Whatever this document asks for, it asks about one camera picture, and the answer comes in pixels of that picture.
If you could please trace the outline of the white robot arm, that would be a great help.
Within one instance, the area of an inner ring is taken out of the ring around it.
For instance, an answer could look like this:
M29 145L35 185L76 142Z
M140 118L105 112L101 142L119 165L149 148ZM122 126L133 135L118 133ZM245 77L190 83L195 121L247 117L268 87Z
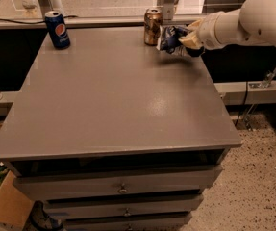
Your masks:
M188 26L179 41L191 49L208 50L236 44L276 47L276 0L246 0L240 9L211 13Z

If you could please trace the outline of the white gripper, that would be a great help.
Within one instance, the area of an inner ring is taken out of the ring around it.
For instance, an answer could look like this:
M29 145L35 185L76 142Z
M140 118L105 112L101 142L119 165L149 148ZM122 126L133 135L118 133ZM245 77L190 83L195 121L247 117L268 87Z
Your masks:
M224 14L223 11L208 14L203 20L198 19L190 23L184 36L179 37L179 41L186 48L201 48L208 50L222 49L222 44L216 37L215 26L218 19Z

